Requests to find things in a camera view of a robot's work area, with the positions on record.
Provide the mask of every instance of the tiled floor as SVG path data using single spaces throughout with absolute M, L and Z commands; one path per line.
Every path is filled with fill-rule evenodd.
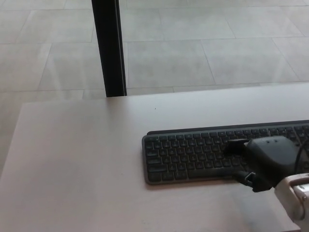
M 129 95 L 309 81 L 309 0 L 119 0 Z M 105 97 L 91 0 L 0 0 L 0 173 L 22 103 Z

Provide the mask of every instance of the black cable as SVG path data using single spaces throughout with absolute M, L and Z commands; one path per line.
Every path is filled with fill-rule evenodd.
M 309 142 L 309 139 L 305 140 L 303 142 L 303 144 L 300 146 L 299 150 L 298 150 L 298 153 L 297 153 L 297 156 L 296 156 L 296 159 L 295 159 L 295 166 L 294 166 L 294 174 L 297 174 L 297 168 L 298 168 L 298 163 L 299 163 L 299 160 L 300 160 L 300 155 L 301 155 L 301 152 L 303 151 L 305 145 Z

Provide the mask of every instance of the black keyboard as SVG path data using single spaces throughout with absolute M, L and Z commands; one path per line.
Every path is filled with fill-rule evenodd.
M 157 185 L 230 178 L 250 170 L 239 154 L 223 154 L 229 140 L 278 135 L 300 146 L 309 138 L 309 120 L 149 132 L 142 139 L 145 180 Z M 302 171 L 309 172 L 308 157 L 301 160 Z

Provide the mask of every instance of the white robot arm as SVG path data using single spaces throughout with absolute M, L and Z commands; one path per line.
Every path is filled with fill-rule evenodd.
M 241 154 L 245 171 L 233 177 L 253 192 L 275 189 L 275 195 L 290 219 L 302 232 L 309 232 L 309 157 L 283 136 L 229 141 L 225 155 Z
M 275 195 L 292 222 L 302 232 L 309 231 L 309 174 L 284 178 L 275 187 Z

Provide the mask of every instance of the black window frame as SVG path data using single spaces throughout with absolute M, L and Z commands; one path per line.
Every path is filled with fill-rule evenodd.
M 126 96 L 119 0 L 92 0 L 106 97 Z

